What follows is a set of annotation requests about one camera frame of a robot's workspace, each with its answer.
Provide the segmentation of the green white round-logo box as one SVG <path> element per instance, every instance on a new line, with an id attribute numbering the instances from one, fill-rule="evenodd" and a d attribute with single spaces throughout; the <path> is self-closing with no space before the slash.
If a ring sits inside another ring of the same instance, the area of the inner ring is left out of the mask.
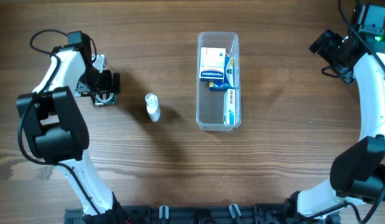
<path id="1" fill-rule="evenodd" d="M 100 93 L 95 95 L 95 106 L 109 106 L 117 103 L 117 94 L 115 93 Z"/>

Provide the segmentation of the white glue bottle clear cap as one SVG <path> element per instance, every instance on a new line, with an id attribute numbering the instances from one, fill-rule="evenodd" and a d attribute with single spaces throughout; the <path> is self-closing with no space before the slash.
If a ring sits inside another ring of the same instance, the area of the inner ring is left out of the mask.
<path id="1" fill-rule="evenodd" d="M 157 122 L 160 118 L 160 106 L 157 96 L 153 93 L 148 93 L 145 96 L 146 110 L 152 122 Z"/>

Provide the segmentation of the blue yellow medicine box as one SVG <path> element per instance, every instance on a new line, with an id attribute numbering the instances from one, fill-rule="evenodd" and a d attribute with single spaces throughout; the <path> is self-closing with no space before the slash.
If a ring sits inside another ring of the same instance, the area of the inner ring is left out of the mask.
<path id="1" fill-rule="evenodd" d="M 223 91 L 234 88 L 234 60 L 233 57 L 225 57 L 225 77 L 222 83 L 210 82 L 209 89 L 212 91 Z"/>

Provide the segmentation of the white blue Hansaplast box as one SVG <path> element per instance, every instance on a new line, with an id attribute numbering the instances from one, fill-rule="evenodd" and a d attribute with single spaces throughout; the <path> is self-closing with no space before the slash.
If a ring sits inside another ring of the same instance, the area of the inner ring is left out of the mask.
<path id="1" fill-rule="evenodd" d="M 199 73 L 201 82 L 223 82 L 225 77 L 226 49 L 202 47 L 200 49 Z"/>

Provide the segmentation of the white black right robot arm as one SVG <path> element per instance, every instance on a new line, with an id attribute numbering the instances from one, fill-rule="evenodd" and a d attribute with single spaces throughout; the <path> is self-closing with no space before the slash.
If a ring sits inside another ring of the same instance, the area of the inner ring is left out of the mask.
<path id="1" fill-rule="evenodd" d="M 369 205 L 367 223 L 385 202 L 385 6 L 356 2 L 345 18 L 345 37 L 326 30 L 310 51 L 327 61 L 322 73 L 359 92 L 360 134 L 356 144 L 332 163 L 330 175 L 315 187 L 287 198 L 275 216 L 283 223 L 336 223 L 344 208 Z"/>

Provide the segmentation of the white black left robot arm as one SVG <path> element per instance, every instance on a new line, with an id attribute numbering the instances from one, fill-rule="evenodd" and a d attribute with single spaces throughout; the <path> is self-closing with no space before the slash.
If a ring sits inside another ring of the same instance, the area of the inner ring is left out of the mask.
<path id="1" fill-rule="evenodd" d="M 82 204 L 83 223 L 132 223 L 91 161 L 88 128 L 75 101 L 90 97 L 96 106 L 115 104 L 120 75 L 105 68 L 88 34 L 79 30 L 66 37 L 67 44 L 46 53 L 51 64 L 42 82 L 17 98 L 19 149 L 27 160 L 65 176 Z"/>

